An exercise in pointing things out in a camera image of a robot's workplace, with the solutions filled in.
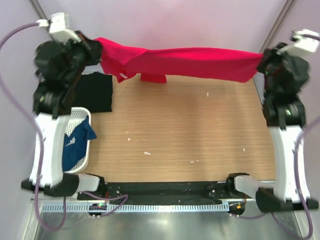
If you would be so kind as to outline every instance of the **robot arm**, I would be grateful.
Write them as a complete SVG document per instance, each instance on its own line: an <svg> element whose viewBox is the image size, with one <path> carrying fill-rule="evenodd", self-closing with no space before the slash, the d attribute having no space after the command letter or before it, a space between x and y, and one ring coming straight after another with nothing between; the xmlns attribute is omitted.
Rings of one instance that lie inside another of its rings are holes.
<svg viewBox="0 0 320 240"><path fill-rule="evenodd" d="M100 62L102 46L86 38L80 31L69 29L64 13L54 14L50 21L39 20L39 26L49 28L55 41L42 43L34 59L39 84L33 94L35 120L44 137L44 157L40 188L52 197L72 196L77 192L105 192L103 177L89 174L69 174L62 170L64 135L69 122L75 86L86 66ZM36 136L35 156L29 179L23 189L33 191L36 185L40 143Z"/></svg>
<svg viewBox="0 0 320 240"><path fill-rule="evenodd" d="M266 49L257 70L264 74L264 101L262 111L273 141L276 178L274 185L265 184L245 173L229 175L235 190L256 200L264 213L302 210L294 174L294 147L298 135L306 125L305 107L298 97L301 87L309 79L309 63L303 58L315 53L319 42L303 37L319 36L304 29L294 31L292 45L283 42ZM298 173L301 192L309 209L319 203L310 197L304 168L303 143L298 151Z"/></svg>

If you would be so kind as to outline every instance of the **blue cloth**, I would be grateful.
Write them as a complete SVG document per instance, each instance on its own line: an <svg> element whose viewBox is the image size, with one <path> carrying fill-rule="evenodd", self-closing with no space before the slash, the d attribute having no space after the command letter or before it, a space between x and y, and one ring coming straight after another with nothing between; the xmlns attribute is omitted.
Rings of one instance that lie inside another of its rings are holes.
<svg viewBox="0 0 320 240"><path fill-rule="evenodd" d="M87 116L83 122L75 127L70 136L64 135L62 152L62 170L70 171L82 158L86 156L87 142L96 139L97 135L89 124Z"/></svg>

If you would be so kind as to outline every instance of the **table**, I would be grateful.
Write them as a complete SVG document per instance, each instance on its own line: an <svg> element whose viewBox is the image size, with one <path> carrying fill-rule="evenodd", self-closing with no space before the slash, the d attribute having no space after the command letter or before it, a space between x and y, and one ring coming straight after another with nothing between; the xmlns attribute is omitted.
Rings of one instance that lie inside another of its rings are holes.
<svg viewBox="0 0 320 240"><path fill-rule="evenodd" d="M84 173L106 182L223 181L245 172L275 179L273 143L253 80L169 76L113 79L113 112L92 114Z"/></svg>

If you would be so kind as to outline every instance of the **red fabric corner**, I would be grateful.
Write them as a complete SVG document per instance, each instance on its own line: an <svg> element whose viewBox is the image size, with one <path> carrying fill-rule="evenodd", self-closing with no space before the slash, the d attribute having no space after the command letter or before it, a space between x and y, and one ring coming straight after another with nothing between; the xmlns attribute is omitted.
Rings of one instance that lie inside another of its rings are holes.
<svg viewBox="0 0 320 240"><path fill-rule="evenodd" d="M101 67L120 83L141 74L141 81L164 84L166 75L245 83L257 72L262 54L231 49L191 47L148 50L97 38L103 46Z"/></svg>

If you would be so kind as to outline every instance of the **laundry basket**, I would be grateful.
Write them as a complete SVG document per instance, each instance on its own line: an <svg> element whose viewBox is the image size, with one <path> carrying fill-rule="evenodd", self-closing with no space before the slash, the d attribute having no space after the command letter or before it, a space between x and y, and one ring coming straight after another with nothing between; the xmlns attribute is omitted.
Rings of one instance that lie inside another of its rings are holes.
<svg viewBox="0 0 320 240"><path fill-rule="evenodd" d="M65 133L70 136L71 133L74 131L76 126L78 126L80 123L82 123L83 120L86 119L88 116L89 120L89 125L91 126L91 114L88 109L84 107L73 107L71 109L71 114L70 114L70 119L69 122L66 126ZM69 171L66 173L74 174L77 172L83 171L89 162L89 151L90 151L90 140L87 141L86 144L86 151L85 151L85 157L80 159L77 164Z"/></svg>

